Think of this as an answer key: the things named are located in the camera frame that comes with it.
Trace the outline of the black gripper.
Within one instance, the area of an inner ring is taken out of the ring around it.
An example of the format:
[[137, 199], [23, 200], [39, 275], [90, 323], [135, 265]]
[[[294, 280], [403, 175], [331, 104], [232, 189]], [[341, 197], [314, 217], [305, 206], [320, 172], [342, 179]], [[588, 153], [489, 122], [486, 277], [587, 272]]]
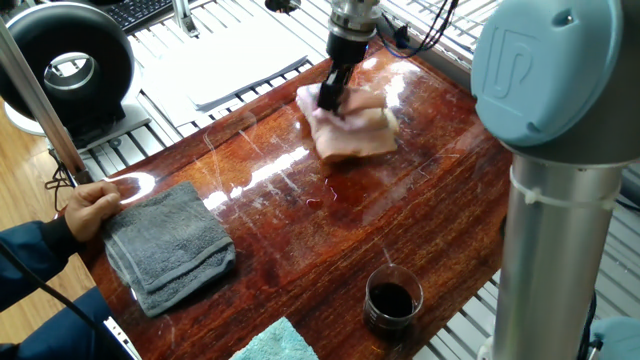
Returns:
[[365, 57], [367, 48], [367, 41], [353, 41], [333, 33], [329, 34], [326, 51], [332, 61], [332, 68], [327, 78], [321, 83], [317, 100], [320, 108], [340, 112], [341, 106], [348, 98], [348, 85], [353, 72], [352, 69], [344, 68], [354, 67], [360, 63]]

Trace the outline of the person's hand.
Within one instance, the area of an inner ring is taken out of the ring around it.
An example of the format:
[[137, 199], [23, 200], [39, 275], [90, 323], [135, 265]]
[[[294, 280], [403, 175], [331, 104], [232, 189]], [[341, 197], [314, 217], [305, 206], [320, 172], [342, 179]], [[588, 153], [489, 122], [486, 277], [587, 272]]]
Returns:
[[73, 237], [81, 243], [93, 239], [102, 223], [121, 209], [121, 195], [110, 182], [77, 186], [69, 199], [64, 218]]

